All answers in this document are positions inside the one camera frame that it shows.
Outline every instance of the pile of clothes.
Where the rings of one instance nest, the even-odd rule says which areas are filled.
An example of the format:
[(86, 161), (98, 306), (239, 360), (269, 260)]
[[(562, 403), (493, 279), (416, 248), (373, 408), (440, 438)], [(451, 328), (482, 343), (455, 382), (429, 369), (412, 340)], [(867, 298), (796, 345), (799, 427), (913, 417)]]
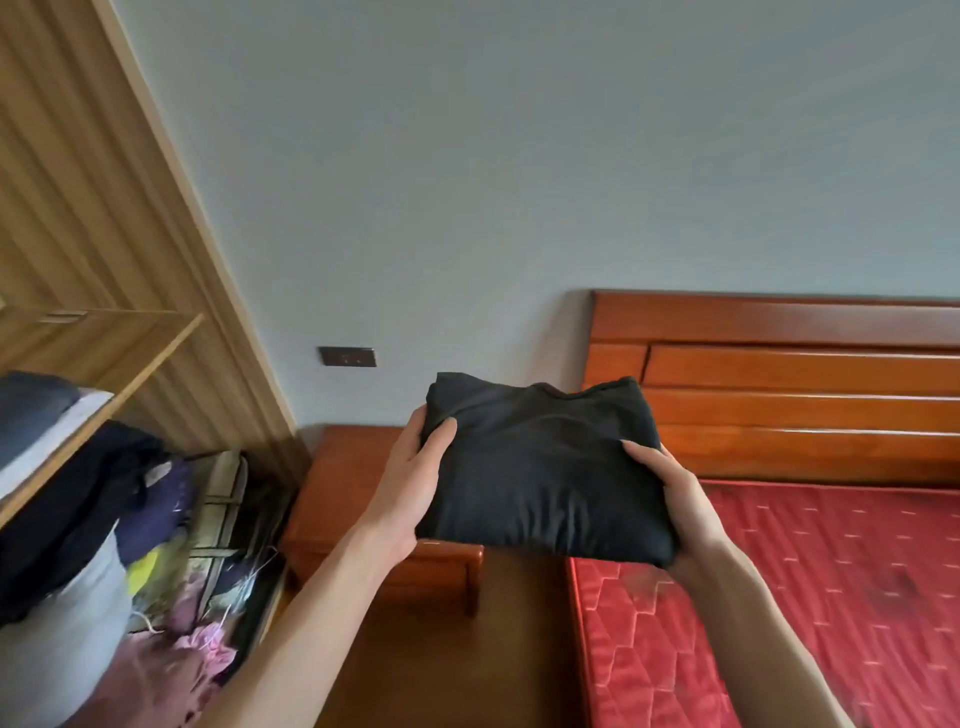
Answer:
[(288, 505), (247, 479), (238, 452), (191, 462), (117, 422), (81, 446), (0, 529), (4, 728), (196, 718)]

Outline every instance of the hand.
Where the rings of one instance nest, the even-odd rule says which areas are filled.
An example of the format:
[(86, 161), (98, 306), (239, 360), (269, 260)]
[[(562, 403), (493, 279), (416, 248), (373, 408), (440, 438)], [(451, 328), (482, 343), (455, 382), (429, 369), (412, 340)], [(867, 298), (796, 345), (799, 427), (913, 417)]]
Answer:
[(732, 542), (697, 476), (663, 446), (645, 448), (624, 440), (623, 448), (663, 481), (666, 509), (680, 536), (680, 553), (667, 571), (688, 591), (705, 584), (713, 557), (730, 549)]
[(385, 540), (392, 564), (417, 545), (414, 529), (437, 492), (440, 459), (457, 434), (452, 417), (437, 427), (420, 448), (426, 405), (414, 410), (390, 451), (380, 484), (358, 525), (372, 526)]

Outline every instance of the red mattress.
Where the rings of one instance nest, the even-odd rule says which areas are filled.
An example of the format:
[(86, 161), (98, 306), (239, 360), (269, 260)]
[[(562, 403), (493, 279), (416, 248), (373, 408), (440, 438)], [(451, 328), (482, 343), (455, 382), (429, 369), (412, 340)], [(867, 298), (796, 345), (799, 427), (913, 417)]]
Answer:
[[(705, 485), (857, 725), (960, 726), (960, 494)], [(592, 728), (738, 725), (678, 585), (570, 565)]]

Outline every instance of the bed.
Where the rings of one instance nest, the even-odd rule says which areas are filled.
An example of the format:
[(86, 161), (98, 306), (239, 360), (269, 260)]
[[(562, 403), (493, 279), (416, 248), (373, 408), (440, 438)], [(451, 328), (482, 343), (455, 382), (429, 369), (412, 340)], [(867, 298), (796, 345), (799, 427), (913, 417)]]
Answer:
[[(621, 376), (857, 725), (960, 726), (960, 303), (598, 291)], [(737, 725), (664, 572), (568, 567), (592, 728)]]

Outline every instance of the headboard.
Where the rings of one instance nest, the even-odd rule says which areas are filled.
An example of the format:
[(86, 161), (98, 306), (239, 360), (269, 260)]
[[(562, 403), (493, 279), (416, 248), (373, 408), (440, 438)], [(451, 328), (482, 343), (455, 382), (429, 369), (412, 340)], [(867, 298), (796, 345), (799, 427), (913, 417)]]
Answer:
[(593, 296), (584, 386), (635, 376), (699, 476), (960, 486), (960, 302)]

